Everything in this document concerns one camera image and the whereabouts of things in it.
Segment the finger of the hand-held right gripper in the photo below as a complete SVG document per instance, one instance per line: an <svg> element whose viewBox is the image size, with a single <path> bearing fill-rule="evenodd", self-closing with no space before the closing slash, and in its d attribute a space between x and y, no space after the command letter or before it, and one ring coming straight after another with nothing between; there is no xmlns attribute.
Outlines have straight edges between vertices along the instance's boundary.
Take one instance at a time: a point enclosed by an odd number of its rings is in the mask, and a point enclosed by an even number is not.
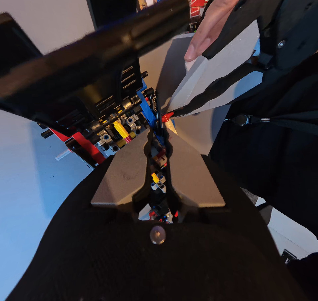
<svg viewBox="0 0 318 301"><path fill-rule="evenodd" d="M195 96L187 105L173 110L174 117L201 112L203 106L216 108L232 101L262 82L260 68L237 68L227 76L214 80L204 92Z"/></svg>
<svg viewBox="0 0 318 301"><path fill-rule="evenodd" d="M215 80L227 76L253 55L260 32L257 20L250 23L238 36L213 58L199 56L171 96L168 112L186 106Z"/></svg>

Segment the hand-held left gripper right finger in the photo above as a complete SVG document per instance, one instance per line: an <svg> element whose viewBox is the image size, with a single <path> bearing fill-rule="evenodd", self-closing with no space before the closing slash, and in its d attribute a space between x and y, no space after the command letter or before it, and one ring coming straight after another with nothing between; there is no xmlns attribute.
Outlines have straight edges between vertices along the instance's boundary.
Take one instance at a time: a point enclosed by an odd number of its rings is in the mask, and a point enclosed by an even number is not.
<svg viewBox="0 0 318 301"><path fill-rule="evenodd" d="M180 213L224 208L223 199L202 155L172 131L165 132L169 187Z"/></svg>

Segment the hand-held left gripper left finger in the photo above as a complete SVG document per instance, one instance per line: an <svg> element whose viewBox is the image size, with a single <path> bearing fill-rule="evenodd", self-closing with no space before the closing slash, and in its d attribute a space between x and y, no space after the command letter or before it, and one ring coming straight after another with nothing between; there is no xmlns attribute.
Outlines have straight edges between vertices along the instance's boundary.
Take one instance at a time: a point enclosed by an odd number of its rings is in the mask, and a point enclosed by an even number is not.
<svg viewBox="0 0 318 301"><path fill-rule="evenodd" d="M91 200L95 208L116 208L138 214L150 193L153 130L148 128L117 152Z"/></svg>

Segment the toy brick car model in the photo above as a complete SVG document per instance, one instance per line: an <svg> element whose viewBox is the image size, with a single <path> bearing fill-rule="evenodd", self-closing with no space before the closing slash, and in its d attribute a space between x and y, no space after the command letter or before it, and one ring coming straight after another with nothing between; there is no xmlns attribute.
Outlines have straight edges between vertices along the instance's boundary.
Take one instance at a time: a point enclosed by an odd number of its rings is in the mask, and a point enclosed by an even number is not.
<svg viewBox="0 0 318 301"><path fill-rule="evenodd" d="M65 47L41 55L9 13L1 13L1 110L34 121L57 135L95 168L105 160L100 132L141 103L123 74L138 58L182 31L188 0L164 0Z"/></svg>

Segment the person's right hand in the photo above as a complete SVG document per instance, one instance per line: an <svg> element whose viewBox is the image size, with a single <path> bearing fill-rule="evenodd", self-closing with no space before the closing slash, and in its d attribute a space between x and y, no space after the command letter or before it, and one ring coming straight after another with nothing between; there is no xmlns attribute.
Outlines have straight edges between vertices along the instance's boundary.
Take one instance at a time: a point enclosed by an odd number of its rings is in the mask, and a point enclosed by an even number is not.
<svg viewBox="0 0 318 301"><path fill-rule="evenodd" d="M199 57L220 35L229 15L240 0L214 0L205 12L184 56L186 62Z"/></svg>

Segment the black rectangular object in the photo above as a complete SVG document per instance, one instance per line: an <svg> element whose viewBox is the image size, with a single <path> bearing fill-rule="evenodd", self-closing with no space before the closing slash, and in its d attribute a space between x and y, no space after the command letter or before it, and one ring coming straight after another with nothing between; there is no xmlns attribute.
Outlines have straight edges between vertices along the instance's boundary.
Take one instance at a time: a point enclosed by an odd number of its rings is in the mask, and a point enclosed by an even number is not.
<svg viewBox="0 0 318 301"><path fill-rule="evenodd" d="M137 0L86 0L95 30L137 13Z"/></svg>

